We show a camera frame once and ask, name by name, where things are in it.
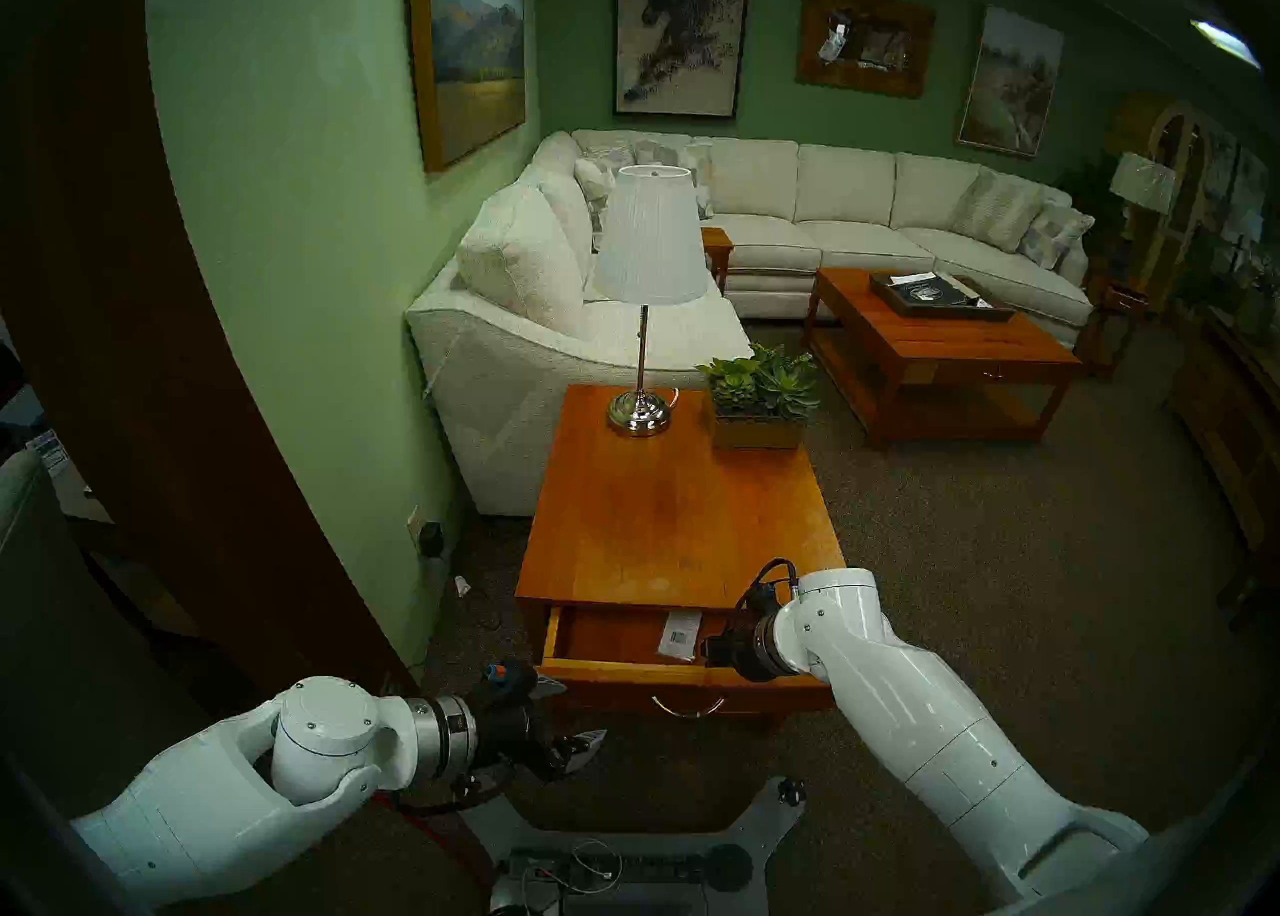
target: drawer handle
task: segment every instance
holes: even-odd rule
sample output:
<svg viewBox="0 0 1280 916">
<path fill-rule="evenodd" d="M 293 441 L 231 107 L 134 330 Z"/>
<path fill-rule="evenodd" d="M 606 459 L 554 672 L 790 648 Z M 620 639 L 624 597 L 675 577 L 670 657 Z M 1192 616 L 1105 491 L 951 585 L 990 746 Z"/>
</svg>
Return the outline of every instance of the drawer handle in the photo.
<svg viewBox="0 0 1280 916">
<path fill-rule="evenodd" d="M 712 707 L 709 710 L 696 710 L 694 713 L 676 713 L 669 706 L 663 706 L 662 700 L 658 699 L 657 696 L 650 696 L 649 699 L 652 699 L 653 705 L 655 705 L 663 713 L 669 713 L 672 716 L 681 720 L 700 720 L 703 716 L 710 716 L 713 713 L 716 713 L 716 710 L 718 710 L 721 706 L 724 705 L 724 697 L 721 696 L 712 704 Z"/>
</svg>

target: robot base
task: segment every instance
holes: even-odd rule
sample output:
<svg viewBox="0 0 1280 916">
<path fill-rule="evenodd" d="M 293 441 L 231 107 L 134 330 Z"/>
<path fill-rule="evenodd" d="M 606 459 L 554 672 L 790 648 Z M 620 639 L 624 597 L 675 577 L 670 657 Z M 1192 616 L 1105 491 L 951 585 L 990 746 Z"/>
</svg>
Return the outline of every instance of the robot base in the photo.
<svg viewBox="0 0 1280 916">
<path fill-rule="evenodd" d="M 527 904 L 547 916 L 767 916 L 764 865 L 804 810 L 804 786 L 777 775 L 718 833 L 539 830 L 506 797 L 458 815 L 498 871 L 492 913 L 525 913 Z M 622 875 L 612 885 L 620 857 Z"/>
</svg>

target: gray carpet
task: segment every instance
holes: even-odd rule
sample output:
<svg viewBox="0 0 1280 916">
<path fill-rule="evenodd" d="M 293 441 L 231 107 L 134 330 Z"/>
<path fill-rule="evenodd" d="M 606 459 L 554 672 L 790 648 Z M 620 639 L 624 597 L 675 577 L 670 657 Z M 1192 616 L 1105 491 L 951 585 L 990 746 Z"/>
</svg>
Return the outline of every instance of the gray carpet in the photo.
<svg viewBox="0 0 1280 916">
<path fill-rule="evenodd" d="M 799 338 L 790 324 L 749 330 L 769 344 Z M 1231 775 L 1272 719 L 1277 682 L 1275 624 L 1233 635 L 1215 610 L 1243 544 L 1162 407 L 1180 358 L 1167 330 L 1139 330 L 1115 381 L 1074 385 L 1039 445 L 870 452 L 826 377 L 806 434 L 845 558 L 876 573 L 893 629 L 945 658 L 1062 794 L 1149 830 L 1198 810 Z M 527 521 L 470 522 L 456 569 L 486 596 L 447 603 L 431 687 L 462 690 L 486 660 L 527 656 L 511 603 L 527 535 Z M 785 773 L 806 783 L 809 811 L 771 865 L 774 912 L 992 907 L 932 814 L 835 713 L 794 716 L 769 737 L 716 719 L 602 722 L 611 736 L 588 771 L 512 791 L 536 825 L 716 829 Z M 256 888 L 175 911 L 303 908 L 484 910 L 440 848 L 370 806 Z"/>
</svg>

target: green wall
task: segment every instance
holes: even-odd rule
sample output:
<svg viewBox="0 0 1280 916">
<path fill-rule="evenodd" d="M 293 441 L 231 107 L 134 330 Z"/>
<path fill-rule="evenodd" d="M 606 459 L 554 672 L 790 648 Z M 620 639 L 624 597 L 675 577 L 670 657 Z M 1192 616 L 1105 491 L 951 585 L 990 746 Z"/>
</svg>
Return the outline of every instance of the green wall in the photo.
<svg viewBox="0 0 1280 916">
<path fill-rule="evenodd" d="M 795 81 L 801 0 L 749 0 L 735 120 L 613 115 L 613 0 L 538 0 L 543 129 L 653 125 L 739 138 L 787 138 L 869 150 L 902 150 L 983 161 L 1053 182 L 1096 156 L 1110 113 L 1133 90 L 1196 102 L 1265 159 L 1272 143 L 1190 67 L 1137 27 L 1088 0 L 908 0 L 937 13 L 920 99 L 900 99 Z M 1061 75 L 1039 154 L 1027 159 L 955 143 L 973 73 L 984 4 L 1005 6 L 1066 36 Z M 1219 67 L 1217 59 L 1211 64 Z M 1226 77 L 1257 72 L 1222 56 Z M 1275 161 L 1270 161 L 1276 168 Z"/>
<path fill-rule="evenodd" d="M 536 146 L 534 65 L 529 122 L 428 175 L 404 0 L 147 0 L 147 33 L 169 170 L 232 352 L 352 582 L 416 663 L 443 576 L 429 581 L 404 522 L 421 505 L 456 533 L 462 489 L 402 315 Z"/>
</svg>

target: coffee table drawer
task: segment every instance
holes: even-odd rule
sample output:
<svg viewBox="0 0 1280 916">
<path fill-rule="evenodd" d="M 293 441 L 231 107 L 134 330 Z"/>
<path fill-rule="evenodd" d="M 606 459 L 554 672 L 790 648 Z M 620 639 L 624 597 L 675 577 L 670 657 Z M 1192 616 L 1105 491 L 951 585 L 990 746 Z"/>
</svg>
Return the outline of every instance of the coffee table drawer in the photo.
<svg viewBox="0 0 1280 916">
<path fill-rule="evenodd" d="M 1073 372 L 1071 365 L 1050 362 L 937 362 L 934 385 L 973 385 L 1009 381 L 1011 385 L 1056 385 Z"/>
</svg>

